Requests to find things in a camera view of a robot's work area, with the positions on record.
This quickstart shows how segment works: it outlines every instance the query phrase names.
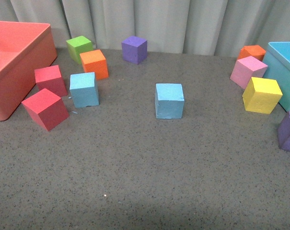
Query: coral red cube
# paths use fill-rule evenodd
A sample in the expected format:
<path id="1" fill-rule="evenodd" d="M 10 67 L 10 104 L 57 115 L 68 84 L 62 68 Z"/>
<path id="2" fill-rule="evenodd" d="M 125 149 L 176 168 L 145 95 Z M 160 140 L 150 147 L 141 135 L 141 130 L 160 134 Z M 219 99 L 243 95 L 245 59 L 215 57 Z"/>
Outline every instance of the coral red cube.
<path id="1" fill-rule="evenodd" d="M 68 95 L 58 65 L 35 69 L 35 81 L 39 90 L 46 88 L 60 97 Z"/>
<path id="2" fill-rule="evenodd" d="M 22 104 L 30 117 L 47 131 L 69 117 L 62 99 L 48 89 L 42 89 Z"/>

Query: storage bin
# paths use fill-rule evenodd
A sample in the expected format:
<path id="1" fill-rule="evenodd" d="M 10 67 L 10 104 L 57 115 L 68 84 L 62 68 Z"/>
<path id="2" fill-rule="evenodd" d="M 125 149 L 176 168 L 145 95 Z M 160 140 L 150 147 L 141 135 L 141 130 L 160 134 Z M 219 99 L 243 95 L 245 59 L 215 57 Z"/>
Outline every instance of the storage bin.
<path id="1" fill-rule="evenodd" d="M 290 42 L 270 42 L 263 62 L 268 68 L 263 78 L 275 79 L 283 93 L 280 105 L 290 110 Z"/>
<path id="2" fill-rule="evenodd" d="M 0 21 L 0 121 L 34 87 L 34 70 L 50 66 L 56 57 L 50 24 Z"/>

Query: toy block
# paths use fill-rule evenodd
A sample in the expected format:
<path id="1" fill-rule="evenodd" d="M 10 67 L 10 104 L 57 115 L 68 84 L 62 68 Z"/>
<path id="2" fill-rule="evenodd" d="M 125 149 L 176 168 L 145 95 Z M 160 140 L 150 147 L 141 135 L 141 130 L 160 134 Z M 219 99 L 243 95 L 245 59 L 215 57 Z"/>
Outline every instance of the toy block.
<path id="1" fill-rule="evenodd" d="M 253 56 L 239 59 L 235 62 L 230 79 L 243 89 L 246 89 L 251 77 L 263 77 L 267 65 Z"/>
<path id="2" fill-rule="evenodd" d="M 283 150 L 290 151 L 290 111 L 282 119 L 278 129 L 279 147 Z"/>
<path id="3" fill-rule="evenodd" d="M 279 103 L 290 111 L 290 42 L 269 42 L 263 62 L 268 65 L 263 78 L 277 80 L 283 93 Z"/>
<path id="4" fill-rule="evenodd" d="M 246 58 L 249 56 L 253 56 L 254 58 L 258 59 L 259 61 L 262 61 L 264 58 L 266 51 L 259 45 L 254 46 L 244 46 L 237 59 Z"/>
<path id="5" fill-rule="evenodd" d="M 60 97 L 68 95 L 58 65 L 35 69 L 35 81 L 39 90 L 46 88 Z"/>
<path id="6" fill-rule="evenodd" d="M 34 70 L 50 66 L 56 57 L 50 24 L 0 21 L 0 121 L 35 86 Z"/>
<path id="7" fill-rule="evenodd" d="M 85 73 L 95 72 L 96 80 L 108 78 L 106 59 L 100 49 L 80 54 Z"/>
<path id="8" fill-rule="evenodd" d="M 80 54 L 93 50 L 91 40 L 84 36 L 75 37 L 66 41 L 70 57 L 78 64 L 82 64 Z"/>
<path id="9" fill-rule="evenodd" d="M 125 61 L 139 64 L 147 57 L 147 40 L 131 36 L 121 43 L 122 57 Z"/>
<path id="10" fill-rule="evenodd" d="M 181 118 L 184 95 L 181 84 L 157 83 L 155 86 L 155 114 L 157 119 Z"/>
<path id="11" fill-rule="evenodd" d="M 42 89 L 22 104 L 30 117 L 47 131 L 69 117 L 62 99 L 48 89 Z"/>
<path id="12" fill-rule="evenodd" d="M 99 105 L 95 73 L 72 74 L 70 76 L 70 93 L 76 108 Z"/>
<path id="13" fill-rule="evenodd" d="M 276 80 L 252 77 L 243 93 L 246 111 L 270 114 L 282 97 Z"/>

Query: pink cube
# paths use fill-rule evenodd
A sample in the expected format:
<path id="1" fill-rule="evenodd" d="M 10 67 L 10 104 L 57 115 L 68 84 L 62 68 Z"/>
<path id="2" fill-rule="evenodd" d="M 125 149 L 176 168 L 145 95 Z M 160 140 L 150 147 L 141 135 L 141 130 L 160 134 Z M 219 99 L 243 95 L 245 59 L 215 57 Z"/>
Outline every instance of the pink cube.
<path id="1" fill-rule="evenodd" d="M 46 88 L 60 97 L 68 95 L 58 65 L 35 69 L 35 81 L 39 90 Z"/>
<path id="2" fill-rule="evenodd" d="M 62 99 L 48 89 L 42 89 L 22 104 L 30 117 L 47 131 L 69 117 Z"/>
<path id="3" fill-rule="evenodd" d="M 245 57 L 236 61 L 230 79 L 246 89 L 251 77 L 263 77 L 267 65 L 253 56 Z"/>

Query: white curtain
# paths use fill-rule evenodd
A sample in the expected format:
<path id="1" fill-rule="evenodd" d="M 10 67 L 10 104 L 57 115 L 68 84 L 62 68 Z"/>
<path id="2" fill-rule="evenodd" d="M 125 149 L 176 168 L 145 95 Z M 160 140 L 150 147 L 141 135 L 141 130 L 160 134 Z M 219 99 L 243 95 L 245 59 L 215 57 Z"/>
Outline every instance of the white curtain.
<path id="1" fill-rule="evenodd" d="M 290 0 L 0 0 L 0 20 L 51 24 L 56 47 L 83 35 L 121 49 L 236 57 L 243 46 L 290 41 Z"/>

